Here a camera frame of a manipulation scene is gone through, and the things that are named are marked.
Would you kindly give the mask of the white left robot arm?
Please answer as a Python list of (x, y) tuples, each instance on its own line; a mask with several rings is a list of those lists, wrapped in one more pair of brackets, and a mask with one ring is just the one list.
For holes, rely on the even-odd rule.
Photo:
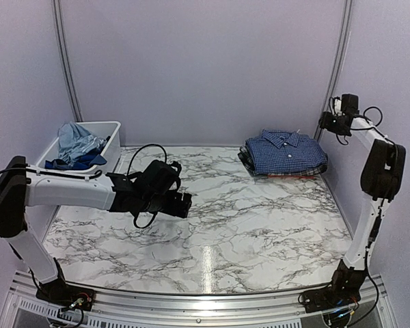
[(132, 174), (68, 174), (40, 169), (16, 156), (0, 170), (0, 238), (4, 239), (45, 291), (58, 304), (72, 299), (60, 265), (39, 239), (48, 230), (56, 208), (76, 206), (109, 213), (128, 213), (136, 228), (139, 216), (158, 214), (185, 218), (192, 196), (180, 191), (181, 165), (154, 160)]

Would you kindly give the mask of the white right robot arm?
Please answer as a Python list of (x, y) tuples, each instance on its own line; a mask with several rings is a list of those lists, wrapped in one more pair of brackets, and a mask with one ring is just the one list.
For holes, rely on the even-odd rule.
[(382, 220), (400, 190), (405, 166), (405, 147), (395, 143), (379, 130), (379, 125), (359, 111), (359, 98), (343, 94), (330, 98), (322, 112), (319, 128), (333, 133), (337, 139), (355, 136), (368, 150), (360, 176), (364, 203), (350, 248), (342, 262), (349, 270), (367, 271)]

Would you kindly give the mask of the blue checked shirt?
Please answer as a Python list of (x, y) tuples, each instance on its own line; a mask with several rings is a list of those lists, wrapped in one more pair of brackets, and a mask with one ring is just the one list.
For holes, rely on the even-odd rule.
[(328, 164), (318, 142), (298, 132), (264, 129), (245, 141), (256, 171), (261, 174), (298, 172)]

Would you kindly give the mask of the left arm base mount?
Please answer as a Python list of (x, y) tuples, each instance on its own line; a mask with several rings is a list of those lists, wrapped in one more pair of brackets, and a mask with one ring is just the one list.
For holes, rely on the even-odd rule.
[(63, 312), (73, 309), (90, 311), (95, 300), (96, 291), (67, 283), (62, 268), (56, 260), (55, 265), (58, 273), (57, 278), (45, 284), (38, 282), (36, 284), (36, 297), (62, 306)]

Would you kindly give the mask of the light blue garment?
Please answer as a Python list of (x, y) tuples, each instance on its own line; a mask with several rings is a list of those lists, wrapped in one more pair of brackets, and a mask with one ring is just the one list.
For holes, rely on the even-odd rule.
[(102, 150), (107, 141), (89, 132), (80, 124), (70, 122), (58, 131), (59, 159), (74, 163), (76, 159), (93, 150)]

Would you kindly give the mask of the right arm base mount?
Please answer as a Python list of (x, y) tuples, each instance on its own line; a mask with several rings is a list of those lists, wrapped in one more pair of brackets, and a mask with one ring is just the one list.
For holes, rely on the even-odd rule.
[(298, 302), (307, 313), (332, 310), (359, 302), (361, 300), (359, 291), (366, 277), (365, 269), (348, 268), (341, 260), (328, 284), (322, 288), (302, 292)]

